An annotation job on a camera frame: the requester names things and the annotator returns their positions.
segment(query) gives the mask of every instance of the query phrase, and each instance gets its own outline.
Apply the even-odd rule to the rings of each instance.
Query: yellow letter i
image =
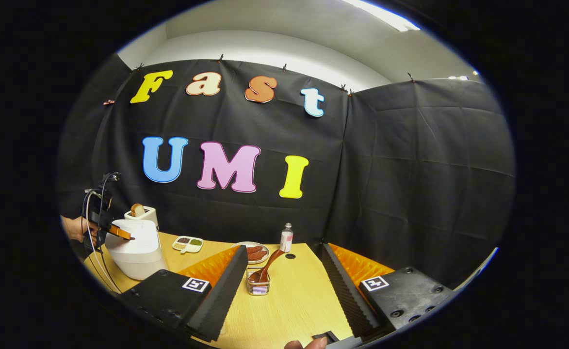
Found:
[[[299,199],[302,197],[302,191],[299,189],[302,185],[302,174],[304,174],[304,168],[308,166],[308,159],[289,155],[284,161],[289,164],[289,170],[286,173],[284,188],[280,190],[280,196],[289,199]]]

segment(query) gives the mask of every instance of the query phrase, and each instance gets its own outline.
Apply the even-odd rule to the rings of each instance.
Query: black backdrop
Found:
[[[278,232],[290,222],[296,242],[315,246],[326,238],[391,268],[415,266],[453,288],[502,234],[513,194],[513,149],[502,110],[483,84],[433,79],[348,95],[263,64],[191,60],[134,71],[123,66],[118,56],[110,57],[91,83],[109,81],[105,89],[84,91],[65,126],[58,178],[65,215],[76,216],[83,189],[106,172],[121,172],[110,187],[116,218],[142,203],[157,209],[163,232],[262,243],[278,243]],[[172,77],[149,100],[129,103],[144,75],[166,70]],[[222,76],[220,92],[185,93],[205,71]],[[275,98],[265,104],[244,97],[249,80],[259,75],[277,79]],[[325,97],[322,117],[304,110],[304,88]],[[103,106],[107,99],[115,104]],[[153,136],[164,142],[158,153],[162,170],[170,166],[167,140],[189,141],[180,175],[170,183],[151,181],[143,172],[142,139]],[[261,149],[256,192],[197,187],[200,144],[209,141],[220,142],[229,161],[240,146]],[[300,199],[278,194],[287,155],[309,160]]]

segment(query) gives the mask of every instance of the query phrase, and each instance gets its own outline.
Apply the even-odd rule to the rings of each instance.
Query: white plate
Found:
[[[267,258],[269,258],[269,255],[271,254],[271,252],[269,251],[269,248],[265,247],[265,245],[263,245],[262,243],[257,243],[257,242],[252,242],[252,241],[242,241],[242,242],[235,243],[235,245],[232,245],[231,248],[238,246],[238,245],[246,245],[246,247],[262,246],[263,251],[267,251],[267,254],[265,254],[265,256],[262,257],[262,259],[260,259],[258,261],[247,261],[248,264],[262,263],[262,262],[266,261]]]

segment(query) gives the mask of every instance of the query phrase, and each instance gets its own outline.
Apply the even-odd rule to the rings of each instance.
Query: white wall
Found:
[[[118,56],[129,68],[133,69],[144,62],[144,59],[166,40],[166,24],[162,23],[121,48]]]
[[[139,63],[132,66],[125,60],[131,49],[127,47],[124,49],[125,55],[119,55],[133,68]],[[333,49],[299,38],[258,31],[213,31],[171,38],[152,50],[142,62],[150,65],[178,60],[217,59],[222,53],[224,60],[268,64],[279,68],[286,64],[287,70],[338,87],[346,84],[346,89],[356,92],[390,83],[377,71]]]

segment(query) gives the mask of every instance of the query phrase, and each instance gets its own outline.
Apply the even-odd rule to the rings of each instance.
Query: white divided tray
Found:
[[[192,241],[200,241],[200,245],[193,245],[191,244]],[[176,240],[172,243],[172,248],[180,251],[182,254],[184,254],[185,252],[190,252],[192,254],[195,254],[196,252],[200,251],[200,249],[204,246],[204,244],[205,241],[202,240],[201,238],[180,236],[176,238]]]

